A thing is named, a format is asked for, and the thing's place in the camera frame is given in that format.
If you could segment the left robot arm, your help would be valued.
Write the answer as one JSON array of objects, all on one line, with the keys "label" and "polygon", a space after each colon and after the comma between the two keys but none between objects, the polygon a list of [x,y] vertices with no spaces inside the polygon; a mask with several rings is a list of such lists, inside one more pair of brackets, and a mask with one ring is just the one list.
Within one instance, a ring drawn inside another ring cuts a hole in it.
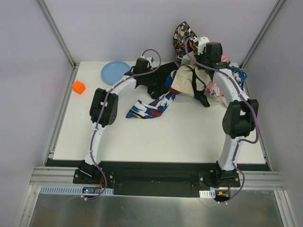
[{"label": "left robot arm", "polygon": [[140,56],[135,65],[127,71],[122,78],[107,89],[96,89],[89,115],[92,121],[92,135],[88,151],[78,166],[78,176],[87,177],[92,183],[102,179],[102,173],[98,170],[101,159],[98,157],[99,146],[104,138],[106,129],[114,123],[117,117],[119,97],[136,88],[137,75],[147,75],[154,67],[153,58]]}]

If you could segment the orange black camouflage cloth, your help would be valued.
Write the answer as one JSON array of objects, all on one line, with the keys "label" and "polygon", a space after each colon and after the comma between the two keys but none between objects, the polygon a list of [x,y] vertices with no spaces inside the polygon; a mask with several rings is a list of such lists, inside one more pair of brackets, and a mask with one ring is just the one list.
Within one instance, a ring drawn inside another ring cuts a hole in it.
[{"label": "orange black camouflage cloth", "polygon": [[176,53],[176,63],[181,65],[183,57],[186,55],[185,42],[189,38],[197,38],[191,27],[186,21],[179,24],[173,36],[173,47]]}]

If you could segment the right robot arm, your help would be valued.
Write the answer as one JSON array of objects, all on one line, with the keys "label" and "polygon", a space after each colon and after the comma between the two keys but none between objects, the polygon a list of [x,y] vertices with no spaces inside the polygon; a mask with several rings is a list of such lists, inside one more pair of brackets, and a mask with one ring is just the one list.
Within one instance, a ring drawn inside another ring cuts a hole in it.
[{"label": "right robot arm", "polygon": [[258,101],[250,99],[234,78],[228,63],[222,61],[222,45],[207,42],[198,46],[198,66],[205,70],[223,93],[228,107],[222,120],[226,134],[223,150],[214,170],[204,177],[204,183],[219,188],[237,177],[237,159],[241,145],[255,130]]}]

